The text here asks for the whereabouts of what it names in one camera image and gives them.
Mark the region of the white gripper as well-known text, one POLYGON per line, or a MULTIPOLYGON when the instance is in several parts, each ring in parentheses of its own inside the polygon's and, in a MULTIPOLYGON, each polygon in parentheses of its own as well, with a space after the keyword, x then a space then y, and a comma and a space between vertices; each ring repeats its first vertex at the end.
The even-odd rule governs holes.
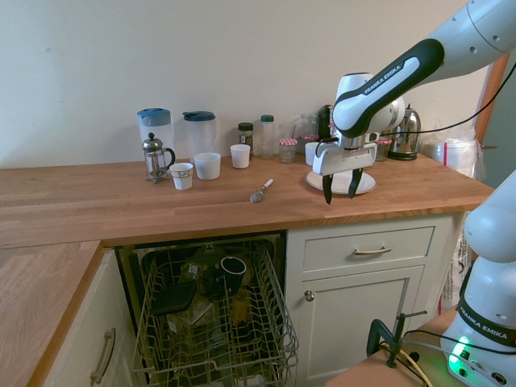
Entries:
POLYGON ((346 150, 337 143, 320 143, 315 150, 313 171, 322 176, 322 191, 326 204, 332 200, 332 175, 352 170, 352 179, 347 195, 354 198, 360 185, 363 169, 372 166, 377 154, 375 143, 365 144, 356 150, 346 150))

